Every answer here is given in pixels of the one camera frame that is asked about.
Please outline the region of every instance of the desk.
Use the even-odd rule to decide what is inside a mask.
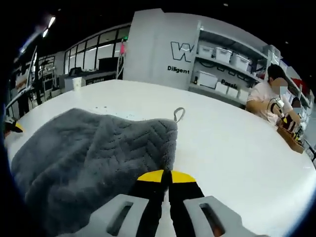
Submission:
[[[292,151],[263,119],[224,102],[160,85],[110,80],[69,91],[37,106],[19,123],[20,137],[8,136],[9,159],[44,123],[71,108],[131,120],[173,119],[178,123],[174,169],[196,178],[206,196],[215,196],[242,217],[256,234],[284,236],[308,208],[316,171],[306,153]],[[175,236],[168,196],[157,237]]]

